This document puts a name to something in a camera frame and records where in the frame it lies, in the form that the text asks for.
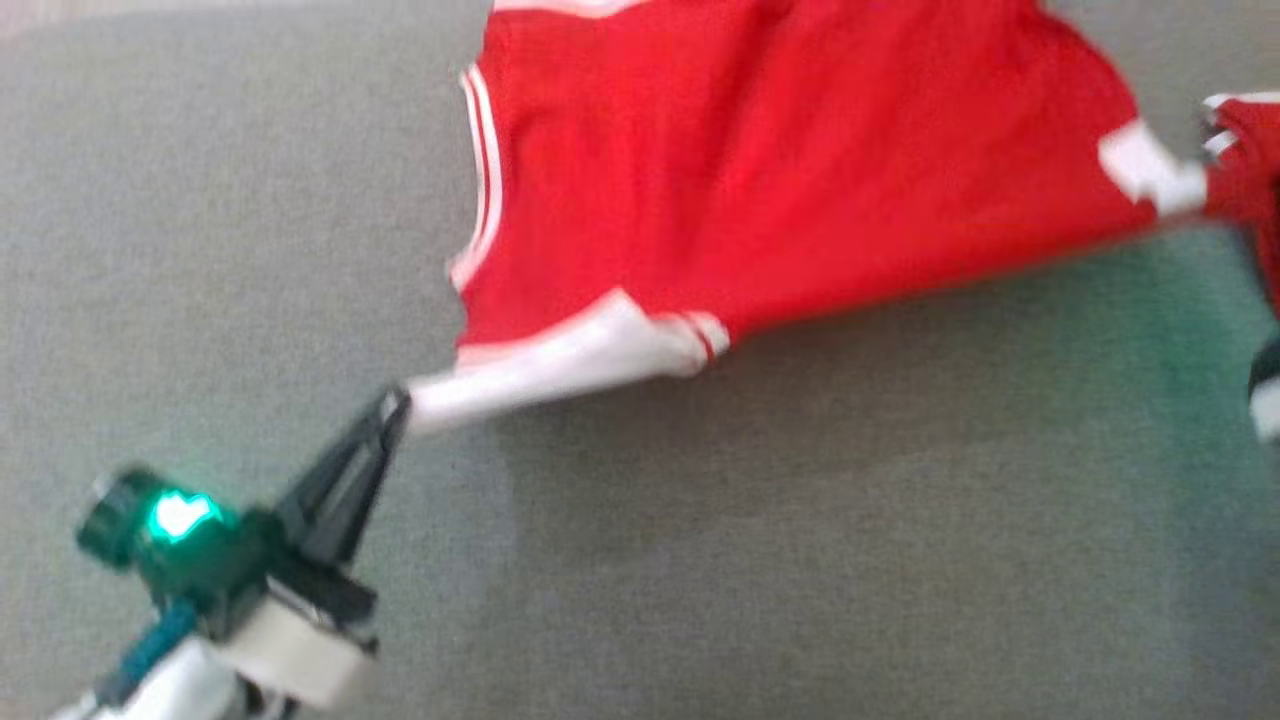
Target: led light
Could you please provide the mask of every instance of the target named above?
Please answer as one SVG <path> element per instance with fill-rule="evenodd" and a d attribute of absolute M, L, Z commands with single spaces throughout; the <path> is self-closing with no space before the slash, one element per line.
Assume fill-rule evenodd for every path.
<path fill-rule="evenodd" d="M 187 497 L 178 491 L 169 491 L 151 509 L 147 532 L 156 539 L 178 542 L 201 523 L 221 519 L 221 509 L 207 495 Z"/>

